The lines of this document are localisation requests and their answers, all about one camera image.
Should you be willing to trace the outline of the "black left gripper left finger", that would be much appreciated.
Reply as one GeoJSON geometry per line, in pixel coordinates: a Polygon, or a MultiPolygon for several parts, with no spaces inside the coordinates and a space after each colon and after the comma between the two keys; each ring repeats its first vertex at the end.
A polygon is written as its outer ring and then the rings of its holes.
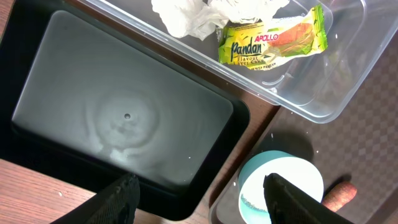
{"type": "Polygon", "coordinates": [[[126,174],[52,224],[133,224],[139,200],[139,180],[126,174]]]}

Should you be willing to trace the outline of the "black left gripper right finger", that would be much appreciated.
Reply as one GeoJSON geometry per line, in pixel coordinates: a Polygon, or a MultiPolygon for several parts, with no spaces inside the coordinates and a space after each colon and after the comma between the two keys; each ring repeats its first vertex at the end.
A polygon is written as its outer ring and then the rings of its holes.
{"type": "Polygon", "coordinates": [[[265,176],[263,188],[272,224],[353,224],[279,174],[265,176]]]}

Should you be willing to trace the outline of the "light blue bowl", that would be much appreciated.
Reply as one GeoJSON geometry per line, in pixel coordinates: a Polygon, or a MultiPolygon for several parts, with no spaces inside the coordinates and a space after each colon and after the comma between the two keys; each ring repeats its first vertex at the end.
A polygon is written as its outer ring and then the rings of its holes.
{"type": "Polygon", "coordinates": [[[248,160],[238,175],[238,207],[246,223],[271,222],[263,188],[265,176],[271,173],[279,174],[321,202],[323,178],[311,162],[283,151],[264,151],[248,160]]]}

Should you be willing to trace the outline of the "yellow snack wrapper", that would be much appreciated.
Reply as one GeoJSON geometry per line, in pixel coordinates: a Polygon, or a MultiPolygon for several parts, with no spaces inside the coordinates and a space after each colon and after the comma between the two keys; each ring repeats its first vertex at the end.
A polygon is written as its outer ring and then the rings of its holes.
{"type": "Polygon", "coordinates": [[[294,58],[320,54],[328,48],[321,4],[305,16],[272,19],[218,30],[218,61],[250,70],[271,70],[294,58]]]}

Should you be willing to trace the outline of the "white tissue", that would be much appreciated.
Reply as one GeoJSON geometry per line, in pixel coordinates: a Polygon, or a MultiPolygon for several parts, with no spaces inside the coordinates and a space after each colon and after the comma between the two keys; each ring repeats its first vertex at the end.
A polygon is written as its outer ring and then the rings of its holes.
{"type": "Polygon", "coordinates": [[[217,8],[202,0],[152,0],[152,10],[159,14],[168,33],[205,40],[229,19],[217,8]]]}
{"type": "Polygon", "coordinates": [[[289,0],[212,0],[208,1],[224,21],[238,24],[269,22],[276,12],[287,6],[289,0]]]}

